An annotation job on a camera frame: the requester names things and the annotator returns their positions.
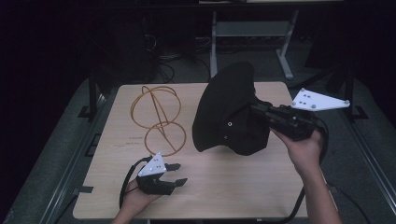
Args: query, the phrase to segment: black device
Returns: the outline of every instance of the black device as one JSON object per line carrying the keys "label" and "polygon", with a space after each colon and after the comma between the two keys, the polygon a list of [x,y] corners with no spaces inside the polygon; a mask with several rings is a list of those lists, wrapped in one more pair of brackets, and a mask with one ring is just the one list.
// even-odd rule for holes
{"label": "black device", "polygon": [[270,128],[294,141],[309,138],[317,128],[313,112],[286,105],[275,107],[255,93],[250,63],[233,63],[221,69],[206,86],[192,124],[197,150],[226,146],[249,156],[266,148]]}
{"label": "black device", "polygon": [[131,166],[128,174],[125,176],[125,179],[122,183],[122,187],[121,187],[121,191],[120,191],[120,200],[119,200],[120,208],[123,204],[123,198],[124,198],[125,194],[127,194],[129,192],[129,191],[127,191],[127,187],[128,187],[129,180],[130,180],[132,174],[134,173],[134,169],[142,161],[145,161],[148,163],[146,166],[154,166],[154,170],[155,169],[158,169],[158,170],[163,169],[162,172],[154,172],[154,174],[152,174],[152,175],[142,175],[142,172],[145,170],[146,166],[143,166],[142,169],[139,171],[139,175],[136,177],[137,186],[139,187],[139,189],[141,189],[146,194],[171,195],[175,188],[182,187],[187,182],[187,178],[178,179],[175,182],[168,182],[168,181],[160,180],[161,176],[163,176],[163,174],[165,172],[176,171],[181,166],[178,163],[174,163],[174,164],[163,163],[161,153],[157,154],[154,157],[149,156],[146,158],[142,158],[140,161],[137,161],[134,165]]}

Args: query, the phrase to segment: white bracket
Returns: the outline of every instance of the white bracket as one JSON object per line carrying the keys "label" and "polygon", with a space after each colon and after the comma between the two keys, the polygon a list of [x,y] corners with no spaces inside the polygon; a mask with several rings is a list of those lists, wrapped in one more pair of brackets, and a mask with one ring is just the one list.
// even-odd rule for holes
{"label": "white bracket", "polygon": [[339,100],[302,88],[294,98],[291,107],[309,111],[320,111],[349,107],[348,100]]}
{"label": "white bracket", "polygon": [[166,172],[165,163],[163,163],[163,155],[157,153],[148,164],[139,172],[139,176],[157,175]]}

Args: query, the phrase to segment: human hand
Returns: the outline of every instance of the human hand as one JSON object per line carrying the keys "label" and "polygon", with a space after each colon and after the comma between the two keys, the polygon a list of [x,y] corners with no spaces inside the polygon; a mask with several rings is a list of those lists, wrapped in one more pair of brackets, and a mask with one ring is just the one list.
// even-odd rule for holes
{"label": "human hand", "polygon": [[162,195],[146,194],[137,187],[136,180],[128,184],[122,207],[114,218],[112,224],[129,223],[133,217],[141,213],[145,208]]}
{"label": "human hand", "polygon": [[291,162],[293,162],[297,173],[302,178],[320,172],[319,156],[321,151],[321,135],[318,130],[314,130],[310,138],[302,141],[293,141],[274,129],[271,129],[271,131],[286,145]]}

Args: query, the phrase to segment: white plastic piece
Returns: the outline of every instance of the white plastic piece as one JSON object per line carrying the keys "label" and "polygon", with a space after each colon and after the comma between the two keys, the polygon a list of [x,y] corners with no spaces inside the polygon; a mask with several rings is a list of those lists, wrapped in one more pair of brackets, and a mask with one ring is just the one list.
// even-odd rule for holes
{"label": "white plastic piece", "polygon": [[339,100],[302,88],[294,98],[291,107],[309,111],[320,111],[349,107],[348,100]]}
{"label": "white plastic piece", "polygon": [[157,175],[166,172],[165,163],[163,163],[163,155],[161,152],[157,153],[151,161],[139,172],[139,176]]}

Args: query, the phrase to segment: wooden board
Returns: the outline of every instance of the wooden board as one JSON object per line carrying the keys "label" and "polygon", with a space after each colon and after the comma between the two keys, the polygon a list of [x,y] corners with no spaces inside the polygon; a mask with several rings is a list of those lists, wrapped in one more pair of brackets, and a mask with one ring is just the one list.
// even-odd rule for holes
{"label": "wooden board", "polygon": [[[191,137],[191,125],[201,95],[207,84],[171,84],[181,102],[175,123],[186,131],[186,144],[175,155],[164,157],[167,163],[180,163],[181,168],[166,173],[162,180],[174,181],[187,177],[185,186],[171,196],[162,196],[137,218],[260,218],[286,217],[290,214],[303,186],[283,143],[270,134],[268,146],[251,156],[239,156],[227,147],[213,147],[198,152]],[[154,88],[161,85],[147,85]],[[256,95],[273,105],[290,105],[291,98],[284,83],[255,83]],[[139,127],[130,116],[133,101],[142,86],[122,86],[110,111],[99,145],[92,159],[84,186],[92,193],[80,193],[74,209],[76,218],[113,218],[119,211],[119,194],[131,165],[149,152],[145,147],[147,129]],[[176,97],[168,92],[156,92],[169,119],[178,111]],[[158,123],[149,94],[136,104],[136,121],[145,125]],[[174,146],[182,143],[183,132],[173,125],[164,131]],[[152,130],[148,147],[162,154],[170,146]],[[306,217],[305,202],[297,217]]]}

